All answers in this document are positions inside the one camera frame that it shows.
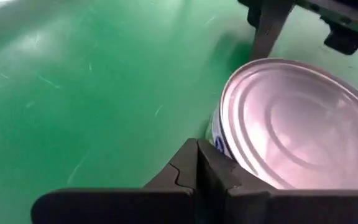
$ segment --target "blue logo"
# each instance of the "blue logo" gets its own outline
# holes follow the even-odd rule
[[[216,147],[216,149],[218,149],[219,152],[224,154],[224,144],[223,144],[221,137],[219,137],[219,136],[216,137],[216,139],[215,139],[215,147]]]

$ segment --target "can label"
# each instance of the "can label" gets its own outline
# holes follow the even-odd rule
[[[216,147],[216,149],[221,152],[222,154],[226,155],[230,159],[232,159],[229,147],[226,145],[223,134],[222,134],[222,128],[221,123],[219,119],[219,107],[216,108],[214,114],[212,115],[211,119],[211,132],[212,132],[212,139],[213,144]]]

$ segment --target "green epoxy floor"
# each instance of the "green epoxy floor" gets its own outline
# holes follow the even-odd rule
[[[236,0],[0,1],[0,224],[62,187],[140,187],[202,137],[254,29]],[[358,87],[296,8],[272,53]]]

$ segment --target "black plastic jaw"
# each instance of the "black plastic jaw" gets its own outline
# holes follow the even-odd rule
[[[198,146],[189,139],[141,189],[62,189],[40,197],[35,224],[194,223]]]
[[[209,223],[358,223],[358,191],[277,190],[195,139],[144,188],[58,190],[40,197],[31,215],[34,224],[187,224],[201,198]]]

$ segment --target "tin can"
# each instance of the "tin can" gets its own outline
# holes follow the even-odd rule
[[[278,189],[358,189],[358,91],[322,69],[279,58],[242,66],[209,136]]]

